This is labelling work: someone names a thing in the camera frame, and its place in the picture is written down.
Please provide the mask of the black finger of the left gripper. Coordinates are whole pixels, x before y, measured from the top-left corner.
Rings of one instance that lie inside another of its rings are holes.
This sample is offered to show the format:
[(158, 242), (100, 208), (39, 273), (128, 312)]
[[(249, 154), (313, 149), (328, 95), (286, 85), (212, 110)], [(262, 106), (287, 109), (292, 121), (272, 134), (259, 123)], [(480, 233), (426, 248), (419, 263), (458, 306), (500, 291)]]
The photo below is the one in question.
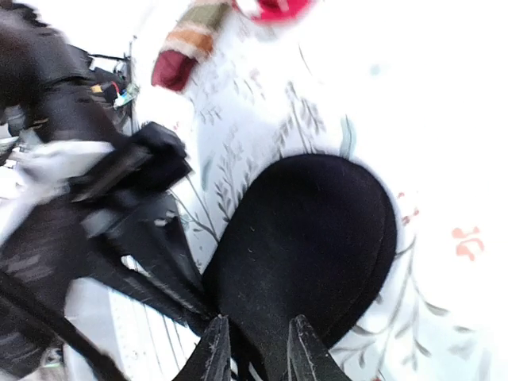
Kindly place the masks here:
[(94, 247), (87, 258), (92, 279), (190, 329), (216, 318), (173, 196), (153, 196), (130, 210), (97, 207), (82, 225)]

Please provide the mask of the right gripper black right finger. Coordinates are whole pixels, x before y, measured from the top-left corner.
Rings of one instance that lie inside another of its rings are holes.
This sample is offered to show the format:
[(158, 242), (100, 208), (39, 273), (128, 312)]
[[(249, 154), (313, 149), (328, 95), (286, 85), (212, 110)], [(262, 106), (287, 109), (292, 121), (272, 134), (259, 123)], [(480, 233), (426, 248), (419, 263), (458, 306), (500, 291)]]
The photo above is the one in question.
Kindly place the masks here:
[(287, 379), (290, 381), (351, 381), (337, 366), (304, 315), (293, 318), (287, 339)]

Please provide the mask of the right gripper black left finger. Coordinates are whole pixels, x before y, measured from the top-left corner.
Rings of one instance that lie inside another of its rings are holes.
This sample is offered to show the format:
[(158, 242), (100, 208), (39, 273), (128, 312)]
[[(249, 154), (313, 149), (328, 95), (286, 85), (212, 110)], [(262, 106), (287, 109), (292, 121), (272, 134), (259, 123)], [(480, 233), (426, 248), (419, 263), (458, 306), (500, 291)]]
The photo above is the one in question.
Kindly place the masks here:
[(206, 328), (177, 381), (230, 381), (229, 320), (218, 316)]

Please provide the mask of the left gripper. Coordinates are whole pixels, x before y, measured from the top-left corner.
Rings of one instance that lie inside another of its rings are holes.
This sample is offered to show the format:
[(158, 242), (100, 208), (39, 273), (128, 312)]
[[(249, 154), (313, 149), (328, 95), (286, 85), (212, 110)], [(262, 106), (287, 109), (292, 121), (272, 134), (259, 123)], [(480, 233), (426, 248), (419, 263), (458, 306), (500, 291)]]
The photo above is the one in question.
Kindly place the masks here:
[(180, 298), (112, 264), (115, 252), (108, 244), (94, 248), (67, 185), (102, 159), (120, 168), (140, 153), (142, 168), (124, 173), (121, 187), (143, 195), (163, 191), (190, 170), (183, 143), (157, 124), (132, 136), (119, 133), (90, 85), (87, 67), (33, 8), (1, 4), (1, 105), (20, 106), (33, 117), (39, 140), (21, 158), (26, 188), (12, 202), (10, 221), (1, 231), (1, 363), (15, 375), (29, 375), (58, 337), (82, 354), (101, 380), (123, 379), (116, 364), (63, 316), (75, 279), (99, 274), (108, 286), (134, 298), (148, 296), (152, 306), (181, 318)]

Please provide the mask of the black sock with white stripes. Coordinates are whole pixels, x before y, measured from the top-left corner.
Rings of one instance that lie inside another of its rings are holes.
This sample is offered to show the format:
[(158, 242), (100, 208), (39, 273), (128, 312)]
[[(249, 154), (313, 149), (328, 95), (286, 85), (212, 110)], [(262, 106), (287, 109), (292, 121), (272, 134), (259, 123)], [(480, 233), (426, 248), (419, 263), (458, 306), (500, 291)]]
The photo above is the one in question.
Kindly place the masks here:
[(229, 319), (238, 379), (283, 378), (298, 315), (333, 347), (374, 302), (396, 244), (391, 200), (364, 167), (308, 154), (264, 169), (202, 276)]

